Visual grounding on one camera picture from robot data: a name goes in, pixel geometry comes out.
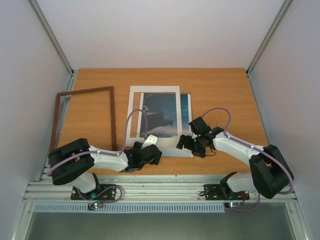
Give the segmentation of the landscape photo with white mat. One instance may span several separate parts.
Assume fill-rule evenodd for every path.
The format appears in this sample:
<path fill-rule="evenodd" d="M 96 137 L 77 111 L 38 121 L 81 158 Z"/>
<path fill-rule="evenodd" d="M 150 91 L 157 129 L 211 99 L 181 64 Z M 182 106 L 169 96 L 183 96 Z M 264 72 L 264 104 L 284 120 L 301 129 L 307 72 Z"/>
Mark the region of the landscape photo with white mat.
<path fill-rule="evenodd" d="M 144 136 L 145 127 L 147 133 L 159 138 L 171 138 L 178 135 L 178 118 L 176 95 L 174 93 L 141 94 L 142 110 L 146 118 L 140 121 L 140 137 Z M 192 119 L 191 95 L 180 95 L 181 129 L 183 135 L 191 135 L 189 122 Z"/>

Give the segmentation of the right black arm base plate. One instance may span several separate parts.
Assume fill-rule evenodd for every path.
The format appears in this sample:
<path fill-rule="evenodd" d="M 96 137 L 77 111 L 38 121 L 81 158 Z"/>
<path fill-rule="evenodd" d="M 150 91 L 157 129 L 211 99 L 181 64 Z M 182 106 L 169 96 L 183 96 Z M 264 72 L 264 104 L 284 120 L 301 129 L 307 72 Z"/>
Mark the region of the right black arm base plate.
<path fill-rule="evenodd" d="M 250 195 L 249 193 L 245 193 L 244 191 L 241 192 L 231 192 L 228 196 L 225 196 L 220 188 L 219 184 L 205 184 L 203 186 L 203 193 L 205 199 L 207 201 L 242 201 L 242 200 L 249 200 Z"/>

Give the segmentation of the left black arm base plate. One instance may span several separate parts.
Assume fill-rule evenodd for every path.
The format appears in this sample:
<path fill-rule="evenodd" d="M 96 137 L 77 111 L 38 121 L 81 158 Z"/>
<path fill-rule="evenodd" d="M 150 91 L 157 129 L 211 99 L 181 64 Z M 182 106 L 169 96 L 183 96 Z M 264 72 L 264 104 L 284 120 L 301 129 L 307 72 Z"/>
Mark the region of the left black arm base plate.
<path fill-rule="evenodd" d="M 115 200 L 117 188 L 111 184 L 101 184 L 96 189 L 83 193 L 76 187 L 72 188 L 70 199 L 77 200 L 88 200 L 88 201 L 113 201 Z"/>

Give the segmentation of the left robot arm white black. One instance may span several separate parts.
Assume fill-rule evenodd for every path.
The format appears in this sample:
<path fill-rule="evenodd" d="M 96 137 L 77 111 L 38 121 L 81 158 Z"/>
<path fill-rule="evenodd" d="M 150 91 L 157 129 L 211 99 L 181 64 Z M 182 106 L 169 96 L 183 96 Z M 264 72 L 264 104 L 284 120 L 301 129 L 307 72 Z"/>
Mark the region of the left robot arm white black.
<path fill-rule="evenodd" d="M 97 178 L 90 169 L 107 169 L 118 173 L 140 171 L 145 165 L 158 165 L 162 152 L 158 139 L 151 135 L 143 143 L 135 142 L 133 148 L 111 151 L 89 145 L 79 138 L 52 150 L 48 154 L 50 169 L 46 173 L 56 186 L 72 184 L 89 199 L 101 193 Z"/>

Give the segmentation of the white mat board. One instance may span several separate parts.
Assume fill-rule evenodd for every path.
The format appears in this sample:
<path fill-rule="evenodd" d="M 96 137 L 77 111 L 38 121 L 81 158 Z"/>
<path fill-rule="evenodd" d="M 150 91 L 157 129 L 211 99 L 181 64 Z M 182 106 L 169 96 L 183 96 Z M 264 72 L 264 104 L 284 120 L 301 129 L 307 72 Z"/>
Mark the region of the white mat board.
<path fill-rule="evenodd" d="M 139 86 L 133 85 L 130 87 L 129 102 L 128 102 L 128 112 L 127 112 L 127 123 L 125 127 L 125 146 L 132 147 L 135 141 L 143 141 L 144 138 L 141 137 L 130 137 L 131 133 L 131 114 L 134 112 L 134 94 L 135 93 L 171 93 L 175 94 L 175 115 L 176 115 L 176 126 L 177 126 L 177 136 L 160 138 L 157 141 L 158 146 L 170 147 L 178 140 L 179 136 L 182 134 L 182 117 L 181 117 L 181 98 L 180 98 L 180 87 L 179 86 Z"/>

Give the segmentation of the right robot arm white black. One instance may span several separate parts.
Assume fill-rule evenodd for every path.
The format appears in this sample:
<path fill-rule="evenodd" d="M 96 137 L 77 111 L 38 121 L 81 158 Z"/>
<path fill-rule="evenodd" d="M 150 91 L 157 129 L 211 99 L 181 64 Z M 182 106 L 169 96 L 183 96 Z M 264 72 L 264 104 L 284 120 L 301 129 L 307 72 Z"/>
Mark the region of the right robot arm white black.
<path fill-rule="evenodd" d="M 226 198 L 238 192 L 257 191 L 267 199 L 283 194 L 294 175 L 281 151 L 275 145 L 254 145 L 229 134 L 221 127 L 210 128 L 202 117 L 189 123 L 193 136 L 181 135 L 176 148 L 190 150 L 194 156 L 206 157 L 206 150 L 226 153 L 250 167 L 250 172 L 232 172 L 220 180 L 221 194 Z"/>

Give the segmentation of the brown wooden picture frame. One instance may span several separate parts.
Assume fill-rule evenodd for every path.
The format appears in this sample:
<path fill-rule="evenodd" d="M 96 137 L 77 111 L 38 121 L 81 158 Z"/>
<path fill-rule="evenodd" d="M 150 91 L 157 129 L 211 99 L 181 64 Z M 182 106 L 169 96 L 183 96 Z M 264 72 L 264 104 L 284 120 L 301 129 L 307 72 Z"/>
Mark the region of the brown wooden picture frame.
<path fill-rule="evenodd" d="M 53 123 L 52 123 L 52 129 L 51 129 L 51 138 L 50 138 L 50 144 L 49 144 L 49 151 L 50 152 L 55 149 L 61 97 L 72 96 L 72 95 L 80 95 L 80 94 L 89 94 L 89 93 L 103 92 L 103 91 L 109 92 L 110 124 L 111 124 L 111 147 L 112 147 L 113 151 L 117 150 L 116 111 L 115 111 L 114 87 L 113 86 L 105 86 L 105 87 L 88 88 L 88 89 L 82 89 L 82 90 L 58 92 L 56 94 L 55 106 L 54 106 L 54 114 L 53 114 Z"/>

